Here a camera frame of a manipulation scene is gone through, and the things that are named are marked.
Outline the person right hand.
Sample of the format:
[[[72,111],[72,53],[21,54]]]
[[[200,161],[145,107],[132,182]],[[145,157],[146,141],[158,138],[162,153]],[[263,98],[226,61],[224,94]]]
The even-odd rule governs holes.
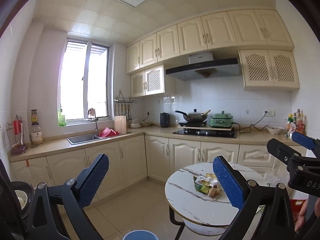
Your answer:
[[[320,203],[319,203],[319,198],[315,198],[314,196],[310,196],[302,205],[302,208],[299,212],[298,218],[297,218],[297,222],[295,225],[295,232],[299,232],[301,230],[301,228],[303,227],[303,225],[305,224],[305,217],[306,217],[306,213],[307,211],[310,211],[311,208],[308,207],[309,206],[309,200],[311,200],[311,203],[314,204],[314,212],[316,217],[318,218],[320,215]]]

